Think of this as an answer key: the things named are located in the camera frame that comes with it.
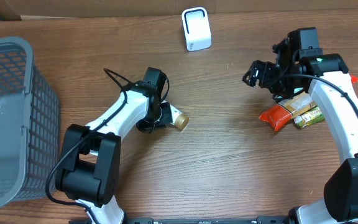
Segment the teal snack packet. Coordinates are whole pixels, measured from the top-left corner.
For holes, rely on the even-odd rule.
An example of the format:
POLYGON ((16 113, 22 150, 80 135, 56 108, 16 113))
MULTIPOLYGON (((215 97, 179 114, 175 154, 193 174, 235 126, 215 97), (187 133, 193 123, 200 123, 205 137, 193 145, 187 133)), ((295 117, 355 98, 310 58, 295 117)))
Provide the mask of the teal snack packet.
POLYGON ((293 93, 297 94, 297 93, 299 93, 301 91, 303 91, 303 88, 295 88, 293 93))

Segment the green yellow snack pouch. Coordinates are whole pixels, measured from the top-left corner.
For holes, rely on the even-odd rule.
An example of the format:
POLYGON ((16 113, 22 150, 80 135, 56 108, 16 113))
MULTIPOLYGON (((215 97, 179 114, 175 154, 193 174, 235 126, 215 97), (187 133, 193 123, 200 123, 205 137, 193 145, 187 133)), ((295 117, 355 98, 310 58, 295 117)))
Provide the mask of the green yellow snack pouch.
POLYGON ((323 113, 321 112, 320 108, 318 106, 315 106, 314 108, 310 109, 309 111, 294 118, 294 124, 298 128, 304 128, 306 126, 310 126, 310 125, 319 123, 324 120, 325 120, 325 118, 324 118, 323 113))

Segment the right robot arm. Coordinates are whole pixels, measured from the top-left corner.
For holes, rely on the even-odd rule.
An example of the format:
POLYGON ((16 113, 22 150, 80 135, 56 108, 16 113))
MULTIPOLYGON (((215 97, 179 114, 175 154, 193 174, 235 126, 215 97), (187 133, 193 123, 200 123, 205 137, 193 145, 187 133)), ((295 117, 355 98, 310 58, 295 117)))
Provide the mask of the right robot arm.
POLYGON ((290 32, 272 47, 276 62, 256 60, 243 76, 251 87, 288 99, 299 88, 322 111, 341 165, 324 186, 323 198, 289 211, 284 223, 358 222, 358 98, 339 54, 324 54, 315 27, 290 32))

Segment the spaghetti pack orange ends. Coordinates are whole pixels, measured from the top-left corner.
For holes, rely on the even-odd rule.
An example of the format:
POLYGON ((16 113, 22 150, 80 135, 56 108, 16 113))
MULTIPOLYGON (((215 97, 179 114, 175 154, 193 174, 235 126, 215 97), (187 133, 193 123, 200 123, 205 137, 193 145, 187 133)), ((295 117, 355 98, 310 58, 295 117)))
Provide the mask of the spaghetti pack orange ends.
POLYGON ((274 106, 264 111, 259 119, 265 121, 273 127, 275 131, 279 131, 288 122, 293 121, 297 116, 309 111, 317 106, 307 93, 301 93, 289 100, 282 100, 274 106))

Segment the white Pantene tube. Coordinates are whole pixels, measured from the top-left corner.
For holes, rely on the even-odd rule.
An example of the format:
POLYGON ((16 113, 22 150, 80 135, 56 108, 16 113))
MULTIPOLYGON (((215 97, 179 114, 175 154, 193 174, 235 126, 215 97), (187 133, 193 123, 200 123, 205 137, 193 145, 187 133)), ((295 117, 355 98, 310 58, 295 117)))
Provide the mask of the white Pantene tube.
POLYGON ((170 105, 172 122, 171 124, 177 127, 179 130, 186 128, 189 122, 189 117, 182 113, 179 109, 170 105))

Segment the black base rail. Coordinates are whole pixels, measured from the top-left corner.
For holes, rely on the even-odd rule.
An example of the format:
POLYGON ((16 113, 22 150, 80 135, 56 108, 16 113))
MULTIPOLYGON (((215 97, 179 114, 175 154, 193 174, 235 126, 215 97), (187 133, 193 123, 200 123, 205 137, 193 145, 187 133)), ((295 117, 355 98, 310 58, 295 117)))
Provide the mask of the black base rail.
POLYGON ((259 216, 254 219, 164 219, 124 218, 122 224, 296 224, 293 218, 285 216, 259 216))

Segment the grey plastic basket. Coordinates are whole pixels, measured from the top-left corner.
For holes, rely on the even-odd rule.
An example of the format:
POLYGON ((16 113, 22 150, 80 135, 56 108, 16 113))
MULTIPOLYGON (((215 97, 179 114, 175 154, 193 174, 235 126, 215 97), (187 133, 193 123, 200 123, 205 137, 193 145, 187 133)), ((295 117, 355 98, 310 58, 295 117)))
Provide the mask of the grey plastic basket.
POLYGON ((0 38, 0 207, 45 197, 59 131, 60 101, 32 47, 20 37, 0 38))

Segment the white barcode scanner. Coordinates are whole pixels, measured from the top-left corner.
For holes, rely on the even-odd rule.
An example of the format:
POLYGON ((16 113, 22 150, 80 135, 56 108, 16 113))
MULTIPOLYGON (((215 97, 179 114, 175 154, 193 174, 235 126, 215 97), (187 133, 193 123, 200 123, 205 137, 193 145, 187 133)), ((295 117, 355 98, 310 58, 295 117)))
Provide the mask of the white barcode scanner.
POLYGON ((181 14, 187 51, 207 49, 212 44, 208 13, 203 7, 185 9, 181 14))

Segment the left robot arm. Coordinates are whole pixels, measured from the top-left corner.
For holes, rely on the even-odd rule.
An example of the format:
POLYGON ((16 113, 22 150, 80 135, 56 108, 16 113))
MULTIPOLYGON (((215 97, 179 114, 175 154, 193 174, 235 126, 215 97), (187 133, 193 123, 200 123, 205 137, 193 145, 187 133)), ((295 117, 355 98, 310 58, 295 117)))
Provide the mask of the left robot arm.
POLYGON ((68 127, 60 160, 47 179, 68 197, 64 205, 84 209, 85 223, 123 222, 125 214, 114 197, 122 140, 132 128, 150 134, 173 123, 165 100, 169 79, 161 70, 149 67, 142 80, 119 88, 119 99, 98 119, 68 127))

